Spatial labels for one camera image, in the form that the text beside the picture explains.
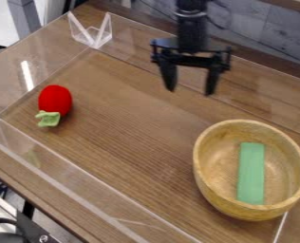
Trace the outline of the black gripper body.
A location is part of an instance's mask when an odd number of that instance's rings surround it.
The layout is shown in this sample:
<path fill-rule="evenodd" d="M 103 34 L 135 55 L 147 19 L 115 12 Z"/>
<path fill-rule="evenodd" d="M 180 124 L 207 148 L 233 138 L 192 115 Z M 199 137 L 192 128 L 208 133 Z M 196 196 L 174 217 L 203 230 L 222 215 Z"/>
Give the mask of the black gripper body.
<path fill-rule="evenodd" d="M 208 45 L 207 13 L 176 13 L 176 35 L 156 38 L 150 42 L 151 62 L 162 66 L 162 62 L 172 65 L 194 66 L 206 69 L 214 67 L 226 71 L 231 67 L 231 49 Z"/>

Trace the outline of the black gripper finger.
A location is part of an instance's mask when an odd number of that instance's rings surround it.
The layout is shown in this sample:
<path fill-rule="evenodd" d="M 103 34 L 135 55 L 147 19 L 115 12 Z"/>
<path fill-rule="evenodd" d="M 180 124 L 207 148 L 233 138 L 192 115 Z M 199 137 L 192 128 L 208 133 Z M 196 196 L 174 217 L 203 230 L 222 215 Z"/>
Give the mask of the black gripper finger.
<path fill-rule="evenodd" d="M 160 74 L 163 79 L 164 88 L 172 92 L 176 86 L 176 66 L 167 60 L 160 60 Z"/>
<path fill-rule="evenodd" d="M 219 67 L 214 66 L 208 69 L 207 80 L 206 80 L 206 89 L 204 89 L 206 96 L 210 96 L 214 93 L 214 89 L 215 89 L 216 82 L 218 82 L 218 77 L 219 77 Z"/>

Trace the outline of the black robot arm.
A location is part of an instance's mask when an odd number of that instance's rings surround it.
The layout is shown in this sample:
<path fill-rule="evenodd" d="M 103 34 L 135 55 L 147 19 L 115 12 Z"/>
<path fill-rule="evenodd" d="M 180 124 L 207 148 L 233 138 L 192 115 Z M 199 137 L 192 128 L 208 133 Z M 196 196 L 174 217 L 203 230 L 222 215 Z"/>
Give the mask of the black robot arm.
<path fill-rule="evenodd" d="M 176 36 L 150 42 L 151 62 L 159 67 L 164 88 L 172 92 L 178 83 L 178 67 L 204 68 L 208 73 L 203 94 L 210 96 L 219 75 L 231 69 L 230 47 L 208 46 L 208 2 L 211 0 L 176 0 Z"/>

